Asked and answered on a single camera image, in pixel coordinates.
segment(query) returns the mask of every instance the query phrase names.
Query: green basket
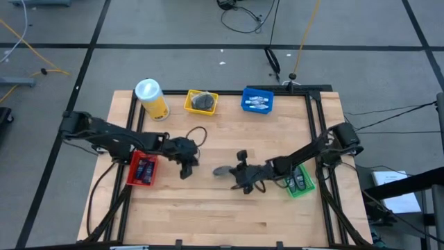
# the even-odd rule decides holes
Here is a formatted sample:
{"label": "green basket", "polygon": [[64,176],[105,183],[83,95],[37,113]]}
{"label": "green basket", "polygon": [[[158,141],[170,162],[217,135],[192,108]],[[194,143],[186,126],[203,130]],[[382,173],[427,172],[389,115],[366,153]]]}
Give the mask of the green basket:
{"label": "green basket", "polygon": [[[313,180],[311,179],[310,175],[308,174],[307,170],[305,169],[305,166],[303,164],[299,165],[300,170],[302,171],[302,174],[304,175],[304,181],[305,181],[305,189],[304,190],[299,190],[296,188],[295,192],[291,192],[290,188],[287,187],[287,192],[290,194],[290,196],[292,198],[298,198],[301,197],[302,195],[309,193],[313,190],[316,189],[316,186],[313,183]],[[289,184],[289,178],[285,178],[285,184],[288,185]]]}

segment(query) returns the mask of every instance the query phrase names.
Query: white lid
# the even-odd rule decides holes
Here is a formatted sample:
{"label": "white lid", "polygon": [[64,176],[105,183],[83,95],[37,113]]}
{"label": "white lid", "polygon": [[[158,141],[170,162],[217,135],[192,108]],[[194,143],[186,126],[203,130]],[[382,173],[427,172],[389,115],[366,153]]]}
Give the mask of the white lid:
{"label": "white lid", "polygon": [[140,81],[135,88],[135,92],[137,98],[141,101],[154,101],[162,94],[159,83],[153,79]]}

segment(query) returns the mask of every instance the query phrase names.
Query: yellow basket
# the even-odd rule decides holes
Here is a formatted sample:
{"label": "yellow basket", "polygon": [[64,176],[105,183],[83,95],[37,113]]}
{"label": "yellow basket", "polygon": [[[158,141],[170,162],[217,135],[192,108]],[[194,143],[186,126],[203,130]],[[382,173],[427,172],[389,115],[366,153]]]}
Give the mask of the yellow basket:
{"label": "yellow basket", "polygon": [[186,110],[188,110],[188,112],[191,112],[191,113],[196,113],[196,114],[209,115],[209,116],[211,116],[211,115],[214,114],[214,111],[216,111],[217,99],[218,99],[218,97],[219,97],[218,94],[210,93],[210,95],[214,98],[214,105],[213,105],[213,108],[212,108],[211,110],[209,110],[209,111],[196,110],[196,109],[193,109],[193,108],[191,107],[191,96],[192,96],[192,95],[195,95],[195,94],[202,93],[202,92],[204,92],[204,91],[199,91],[199,90],[188,90],[187,99],[185,100],[185,104],[183,105],[183,108],[186,109]]}

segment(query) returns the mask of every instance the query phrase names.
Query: blue bin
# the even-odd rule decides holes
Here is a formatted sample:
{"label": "blue bin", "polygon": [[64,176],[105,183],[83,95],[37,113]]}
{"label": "blue bin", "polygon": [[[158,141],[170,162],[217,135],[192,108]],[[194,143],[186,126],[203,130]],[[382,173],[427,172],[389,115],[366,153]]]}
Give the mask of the blue bin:
{"label": "blue bin", "polygon": [[[250,104],[245,103],[245,101],[249,100],[250,97],[268,98],[268,102],[265,103],[268,106],[268,108],[266,108],[266,109],[250,108]],[[245,111],[261,113],[261,114],[268,114],[273,109],[273,97],[274,97],[274,94],[270,91],[256,90],[256,89],[246,87],[246,88],[244,88],[244,93],[242,94],[241,106],[242,106],[242,109]]]}

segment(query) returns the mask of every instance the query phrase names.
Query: wooden table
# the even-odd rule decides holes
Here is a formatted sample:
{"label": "wooden table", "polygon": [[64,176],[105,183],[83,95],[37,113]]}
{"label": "wooden table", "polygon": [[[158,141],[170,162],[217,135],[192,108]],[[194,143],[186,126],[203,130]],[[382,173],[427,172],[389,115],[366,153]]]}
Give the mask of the wooden table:
{"label": "wooden table", "polygon": [[[336,92],[322,92],[327,127],[343,122],[343,112]],[[321,195],[316,190],[291,199],[286,190],[266,182],[266,193],[257,190],[244,195],[230,190],[233,176],[215,178],[213,169],[221,165],[235,166],[236,152],[248,151],[248,163],[290,154],[311,142],[307,108],[303,97],[275,97],[273,112],[261,115],[244,112],[240,96],[219,96],[212,117],[191,114],[183,109],[185,96],[168,95],[171,114],[163,122],[146,116],[143,131],[165,132],[171,137],[185,136],[195,126],[208,130],[206,143],[200,148],[200,166],[187,179],[179,178],[180,166],[160,157],[153,187],[134,187],[128,211],[125,244],[168,244],[182,239],[184,245],[275,246],[283,241],[286,247],[327,247]],[[108,121],[125,126],[131,91],[116,91]],[[136,107],[133,130],[137,124]],[[202,134],[192,138],[199,143]],[[343,160],[353,165],[351,157]],[[110,165],[109,156],[99,156],[92,185]],[[315,184],[314,160],[305,163]],[[94,194],[92,228],[108,211],[117,168],[100,183]],[[123,175],[124,182],[128,168]],[[344,213],[362,236],[371,242],[364,203],[355,170],[336,168]],[[337,219],[331,210],[336,242],[339,240]],[[112,239],[117,237],[119,212],[115,217]],[[86,208],[78,239],[86,238]]]}

